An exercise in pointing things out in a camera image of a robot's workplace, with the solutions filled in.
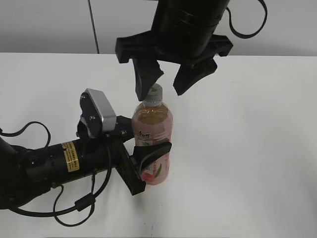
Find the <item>robotic arm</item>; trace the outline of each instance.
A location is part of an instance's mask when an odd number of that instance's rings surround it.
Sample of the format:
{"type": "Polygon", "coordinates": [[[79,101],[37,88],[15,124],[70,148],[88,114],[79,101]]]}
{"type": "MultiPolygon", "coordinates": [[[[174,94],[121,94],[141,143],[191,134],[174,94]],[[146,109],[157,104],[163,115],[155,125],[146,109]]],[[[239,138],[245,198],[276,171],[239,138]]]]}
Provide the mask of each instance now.
{"type": "MultiPolygon", "coordinates": [[[[140,175],[146,167],[171,149],[170,142],[135,147],[129,156],[123,143],[134,137],[131,119],[116,116],[103,92],[87,89],[80,97],[82,115],[77,125],[79,139],[31,150],[11,146],[0,138],[0,209],[21,215],[57,217],[92,206],[106,187],[111,169],[116,168],[132,195],[145,190],[140,175]],[[18,207],[64,183],[107,170],[105,181],[96,193],[89,193],[64,211],[28,212],[18,207]]],[[[2,136],[16,136],[17,133],[2,136]]]]}
{"type": "Polygon", "coordinates": [[[264,0],[258,1],[265,11],[262,26],[255,33],[244,35],[232,25],[229,0],[159,0],[151,30],[118,38],[115,47],[120,63],[133,61],[139,101],[145,99],[164,74],[158,60],[180,64],[173,84],[178,95],[214,73],[217,64],[213,57],[227,56],[233,47],[226,36],[213,34],[224,11],[229,12],[232,33],[248,39],[257,35],[266,23],[266,4],[264,0]]]}

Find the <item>white wall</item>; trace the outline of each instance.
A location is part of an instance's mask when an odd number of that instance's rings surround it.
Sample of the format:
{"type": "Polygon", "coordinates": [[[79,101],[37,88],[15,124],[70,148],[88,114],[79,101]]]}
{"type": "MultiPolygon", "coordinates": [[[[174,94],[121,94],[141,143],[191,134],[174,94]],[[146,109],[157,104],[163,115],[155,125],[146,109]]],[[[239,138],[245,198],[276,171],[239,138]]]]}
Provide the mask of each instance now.
{"type": "MultiPolygon", "coordinates": [[[[155,1],[91,0],[101,52],[114,53],[117,37],[149,30],[155,1]]],[[[266,0],[266,27],[255,38],[238,39],[225,13],[217,29],[234,43],[232,55],[317,56],[317,1],[266,0]]],[[[264,12],[257,0],[231,0],[233,24],[257,30],[264,12]]],[[[94,53],[86,0],[0,0],[0,52],[94,53]]]]}

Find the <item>cable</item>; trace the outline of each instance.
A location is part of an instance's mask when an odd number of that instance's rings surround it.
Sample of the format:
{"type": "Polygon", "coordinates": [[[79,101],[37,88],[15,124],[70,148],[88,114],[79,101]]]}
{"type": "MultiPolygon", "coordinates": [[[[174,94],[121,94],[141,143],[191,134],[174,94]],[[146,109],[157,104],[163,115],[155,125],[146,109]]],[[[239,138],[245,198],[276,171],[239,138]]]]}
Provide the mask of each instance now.
{"type": "MultiPolygon", "coordinates": [[[[22,210],[20,208],[17,208],[16,206],[14,206],[11,202],[7,201],[1,195],[0,195],[0,202],[2,204],[4,204],[7,207],[7,209],[9,209],[11,212],[17,213],[17,214],[22,215],[22,216],[27,216],[27,217],[53,217],[54,216],[53,212],[30,212],[30,211],[22,210]]],[[[73,206],[71,208],[68,208],[68,209],[65,209],[62,211],[58,211],[58,212],[56,212],[56,214],[57,214],[57,216],[65,215],[65,214],[73,212],[75,210],[76,210],[76,207],[73,206]]]]}
{"type": "Polygon", "coordinates": [[[266,3],[264,2],[264,0],[258,0],[258,1],[261,3],[261,5],[262,5],[262,7],[264,9],[265,16],[264,16],[264,20],[263,20],[262,26],[259,28],[259,30],[257,30],[255,33],[250,34],[250,35],[241,34],[240,32],[237,32],[234,29],[234,27],[232,25],[232,20],[231,20],[231,11],[230,11],[230,9],[228,7],[226,8],[226,10],[229,13],[229,26],[230,26],[230,29],[231,29],[232,33],[235,36],[237,36],[239,38],[242,38],[242,39],[249,39],[249,38],[252,38],[252,37],[256,36],[263,29],[263,27],[265,26],[266,20],[267,20],[267,6],[266,6],[266,3]]]}
{"type": "MultiPolygon", "coordinates": [[[[94,173],[92,174],[92,185],[91,185],[91,193],[90,193],[91,195],[94,194],[95,182],[96,182],[96,172],[94,171],[94,173]]],[[[53,213],[54,213],[54,214],[55,214],[55,209],[56,209],[57,201],[58,201],[58,199],[60,198],[60,196],[62,195],[62,193],[63,193],[63,191],[64,191],[64,186],[61,185],[60,187],[61,187],[60,193],[59,193],[59,195],[57,196],[57,198],[55,199],[55,202],[54,202],[54,205],[53,205],[53,213]]],[[[54,215],[54,218],[55,218],[55,220],[56,220],[59,224],[65,226],[65,227],[76,227],[76,226],[79,226],[79,225],[83,224],[84,222],[86,222],[86,221],[91,217],[91,215],[94,213],[94,211],[95,211],[95,202],[96,202],[96,200],[95,200],[94,197],[92,196],[91,206],[90,206],[90,211],[89,211],[88,216],[87,216],[84,220],[82,220],[81,222],[78,222],[78,223],[76,223],[76,224],[67,224],[67,223],[64,223],[64,222],[62,222],[62,221],[57,217],[57,215],[54,215]]]]}
{"type": "Polygon", "coordinates": [[[106,146],[108,158],[109,158],[108,170],[107,170],[105,180],[104,180],[103,184],[101,185],[101,187],[99,188],[99,190],[94,194],[94,198],[98,197],[102,193],[102,191],[106,188],[106,185],[108,184],[110,176],[111,176],[112,159],[111,159],[109,146],[107,144],[105,146],[106,146]]]}
{"type": "Polygon", "coordinates": [[[45,130],[48,134],[48,140],[46,142],[45,147],[48,147],[48,145],[51,142],[51,133],[50,133],[49,129],[43,123],[40,123],[38,121],[31,121],[31,122],[27,123],[22,129],[20,129],[17,132],[14,132],[14,133],[4,133],[4,132],[2,132],[2,129],[0,128],[0,135],[5,136],[5,137],[16,137],[16,136],[22,134],[26,130],[26,128],[28,128],[32,124],[39,124],[45,128],[45,130]]]}

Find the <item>table surface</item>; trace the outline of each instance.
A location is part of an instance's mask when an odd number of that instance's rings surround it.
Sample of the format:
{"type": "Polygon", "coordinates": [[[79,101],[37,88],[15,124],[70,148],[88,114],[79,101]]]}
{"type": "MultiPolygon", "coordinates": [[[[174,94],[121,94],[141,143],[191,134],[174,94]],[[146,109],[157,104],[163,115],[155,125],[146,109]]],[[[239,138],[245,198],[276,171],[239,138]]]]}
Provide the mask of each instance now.
{"type": "MultiPolygon", "coordinates": [[[[177,97],[178,66],[161,63],[163,100],[174,115],[170,174],[131,196],[115,170],[82,226],[0,211],[1,237],[317,237],[317,58],[216,57],[218,70],[177,97]]],[[[114,55],[0,54],[0,126],[38,120],[52,143],[76,139],[86,88],[105,92],[117,115],[138,105],[132,63],[114,55]]],[[[8,142],[45,144],[37,125],[8,142]]],[[[133,150],[133,141],[126,143],[133,150]]],[[[97,176],[98,187],[104,173],[97,176]]],[[[58,209],[87,194],[65,186],[58,209]]],[[[51,211],[59,188],[23,208],[51,211]]],[[[88,211],[65,215],[75,223],[88,211]]]]}

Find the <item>white bottle cap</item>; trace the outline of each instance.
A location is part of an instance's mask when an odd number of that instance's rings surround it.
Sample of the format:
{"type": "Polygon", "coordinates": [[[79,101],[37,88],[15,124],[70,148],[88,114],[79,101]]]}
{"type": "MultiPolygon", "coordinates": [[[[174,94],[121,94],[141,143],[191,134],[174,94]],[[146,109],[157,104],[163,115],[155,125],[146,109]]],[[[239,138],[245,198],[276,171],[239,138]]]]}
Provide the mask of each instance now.
{"type": "Polygon", "coordinates": [[[162,87],[155,83],[152,88],[149,90],[148,95],[143,101],[145,106],[148,107],[157,107],[162,103],[163,100],[163,89],[162,87]]]}

